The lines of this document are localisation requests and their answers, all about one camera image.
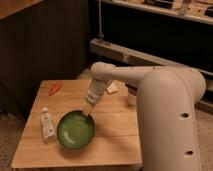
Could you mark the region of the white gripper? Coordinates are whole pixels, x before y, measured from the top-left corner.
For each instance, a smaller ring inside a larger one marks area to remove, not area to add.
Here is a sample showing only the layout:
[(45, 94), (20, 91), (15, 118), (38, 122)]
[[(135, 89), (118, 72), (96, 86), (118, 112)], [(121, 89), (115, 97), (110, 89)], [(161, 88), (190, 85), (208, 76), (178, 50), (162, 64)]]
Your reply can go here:
[(93, 111), (93, 106), (96, 105), (104, 95), (105, 90), (112, 83), (111, 80), (93, 79), (89, 85), (86, 94), (86, 102), (83, 105), (82, 113), (84, 116), (89, 116)]

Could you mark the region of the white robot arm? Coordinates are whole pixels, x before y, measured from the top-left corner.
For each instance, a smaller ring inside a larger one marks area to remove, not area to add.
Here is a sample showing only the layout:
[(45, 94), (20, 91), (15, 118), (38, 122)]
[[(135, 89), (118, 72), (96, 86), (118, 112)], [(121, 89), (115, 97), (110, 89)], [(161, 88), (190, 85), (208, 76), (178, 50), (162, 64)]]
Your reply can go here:
[(202, 171), (195, 104), (203, 97), (203, 75), (190, 67), (117, 67), (96, 62), (83, 111), (88, 114), (114, 80), (136, 89), (143, 171)]

